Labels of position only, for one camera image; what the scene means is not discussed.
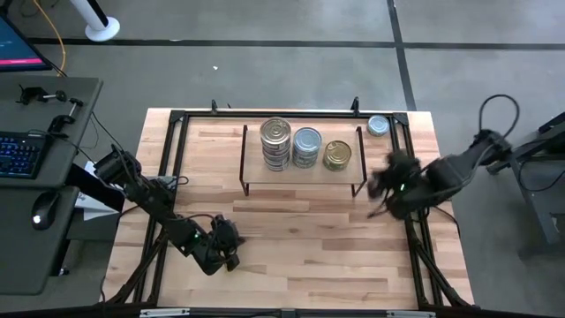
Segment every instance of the tin can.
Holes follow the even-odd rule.
[[[310,127],[300,128],[294,134],[294,147],[292,162],[298,168],[310,168],[318,160],[318,152],[321,146],[320,133]]]
[[[324,152],[324,166],[331,171],[341,171],[351,159],[351,148],[343,141],[330,141]]]
[[[272,117],[260,128],[265,164],[272,171],[282,171],[290,162],[290,124],[283,118]]]
[[[367,122],[367,131],[376,137],[384,136],[388,133],[389,129],[390,125],[388,124],[388,120],[381,115],[371,116]]]
[[[260,128],[263,148],[283,150],[290,147],[290,124],[284,118],[271,117]]]

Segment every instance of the white pole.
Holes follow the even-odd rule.
[[[120,31],[120,23],[106,16],[96,0],[71,0],[71,3],[87,22],[85,34],[91,41],[110,40]]]

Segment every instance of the computer mouse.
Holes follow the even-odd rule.
[[[55,221],[59,192],[47,191],[39,195],[32,208],[32,226],[36,230],[47,230]]]

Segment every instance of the stacked cans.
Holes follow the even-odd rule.
[[[321,146],[320,133],[310,127],[300,128],[294,134],[292,162],[298,168],[310,168],[316,164]]]
[[[272,117],[261,125],[263,158],[272,171],[283,171],[290,162],[290,124],[284,118]]]

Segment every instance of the silver can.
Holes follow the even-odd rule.
[[[367,131],[376,137],[384,136],[388,133],[390,129],[390,125],[388,124],[388,120],[381,115],[374,115],[369,118],[369,122],[367,123]]]
[[[272,171],[288,168],[290,162],[290,124],[283,118],[272,117],[260,128],[265,164]]]
[[[298,168],[310,168],[318,160],[321,147],[320,133],[310,127],[300,128],[294,134],[292,162]]]

